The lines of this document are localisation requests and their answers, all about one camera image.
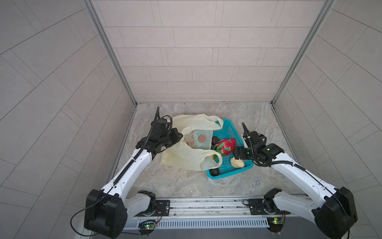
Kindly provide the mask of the pale yellow plastic bag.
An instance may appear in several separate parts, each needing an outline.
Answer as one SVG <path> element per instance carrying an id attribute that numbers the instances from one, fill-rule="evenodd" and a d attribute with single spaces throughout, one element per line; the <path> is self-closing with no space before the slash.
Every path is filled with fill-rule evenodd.
<path id="1" fill-rule="evenodd" d="M 217 116 L 198 114 L 173 117 L 173 127 L 183 138 L 162 153 L 161 164 L 192 171 L 220 167 L 222 155 L 211 149 L 211 141 L 213 132 L 223 126 L 223 119 Z"/>

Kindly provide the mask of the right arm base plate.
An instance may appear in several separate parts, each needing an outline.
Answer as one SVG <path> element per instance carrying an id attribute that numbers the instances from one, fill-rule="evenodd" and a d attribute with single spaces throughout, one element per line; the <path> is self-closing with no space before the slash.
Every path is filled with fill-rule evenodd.
<path id="1" fill-rule="evenodd" d="M 264 199 L 244 199 L 242 204 L 249 208 L 250 214 L 252 216 L 266 215 L 266 216 L 282 216 L 290 215 L 288 211 L 280 211 L 275 206 L 269 208 L 265 203 Z"/>

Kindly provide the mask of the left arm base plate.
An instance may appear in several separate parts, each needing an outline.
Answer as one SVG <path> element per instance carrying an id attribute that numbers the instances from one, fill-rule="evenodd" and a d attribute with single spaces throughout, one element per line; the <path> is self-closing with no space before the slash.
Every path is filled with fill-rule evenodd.
<path id="1" fill-rule="evenodd" d="M 141 212 L 136 217 L 167 217 L 170 211 L 170 200 L 156 200 L 153 209 L 148 209 L 145 212 Z"/>

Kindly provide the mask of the red dragon fruit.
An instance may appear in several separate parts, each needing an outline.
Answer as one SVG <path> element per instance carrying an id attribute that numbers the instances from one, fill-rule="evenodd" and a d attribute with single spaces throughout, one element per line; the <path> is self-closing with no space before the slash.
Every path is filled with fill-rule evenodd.
<path id="1" fill-rule="evenodd" d="M 213 150 L 220 153 L 221 155 L 231 154 L 236 147 L 236 139 L 223 139 L 220 140 L 216 145 L 213 146 Z"/>

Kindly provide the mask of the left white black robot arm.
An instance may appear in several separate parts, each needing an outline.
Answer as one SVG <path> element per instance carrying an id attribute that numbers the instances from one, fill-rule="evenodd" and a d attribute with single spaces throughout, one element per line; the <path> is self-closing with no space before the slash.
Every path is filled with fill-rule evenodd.
<path id="1" fill-rule="evenodd" d="M 141 190 L 127 198 L 134 182 L 155 156 L 178 143 L 183 135 L 173 127 L 170 116 L 156 115 L 149 133 L 136 145 L 132 156 L 102 189 L 93 189 L 86 198 L 84 227 L 110 239 L 117 238 L 128 220 L 140 213 L 157 212 L 156 196 Z"/>

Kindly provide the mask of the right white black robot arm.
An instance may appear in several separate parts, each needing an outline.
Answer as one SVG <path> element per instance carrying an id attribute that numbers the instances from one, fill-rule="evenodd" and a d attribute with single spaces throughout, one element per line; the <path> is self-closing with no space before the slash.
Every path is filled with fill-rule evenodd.
<path id="1" fill-rule="evenodd" d="M 309 199 L 292 196 L 274 188 L 264 195 L 263 210 L 267 214 L 290 212 L 314 224 L 330 239 L 350 237 L 350 229 L 358 215 L 352 192 L 337 188 L 320 179 L 293 160 L 278 145 L 266 144 L 267 138 L 244 127 L 244 146 L 234 150 L 235 159 L 251 160 L 258 167 L 271 167 L 297 185 Z"/>

